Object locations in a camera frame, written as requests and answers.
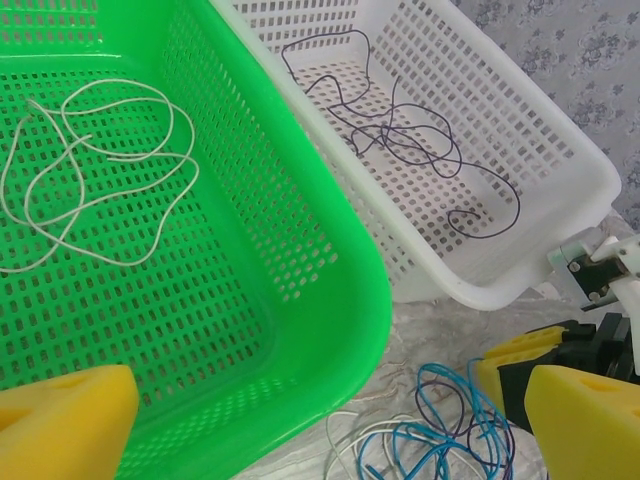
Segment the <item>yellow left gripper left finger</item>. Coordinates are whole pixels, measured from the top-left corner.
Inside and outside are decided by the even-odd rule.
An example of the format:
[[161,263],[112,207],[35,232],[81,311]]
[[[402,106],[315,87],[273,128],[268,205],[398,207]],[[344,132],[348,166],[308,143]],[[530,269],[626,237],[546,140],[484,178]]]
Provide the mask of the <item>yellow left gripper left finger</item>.
[[93,367],[1,392],[3,479],[113,479],[139,407],[131,369]]

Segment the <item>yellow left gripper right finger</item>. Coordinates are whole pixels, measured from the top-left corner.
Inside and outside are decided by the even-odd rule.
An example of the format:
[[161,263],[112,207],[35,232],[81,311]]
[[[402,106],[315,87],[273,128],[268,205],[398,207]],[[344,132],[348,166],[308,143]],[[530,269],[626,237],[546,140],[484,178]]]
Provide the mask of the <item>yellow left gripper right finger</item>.
[[552,479],[639,477],[637,385],[562,366],[537,366],[525,410]]

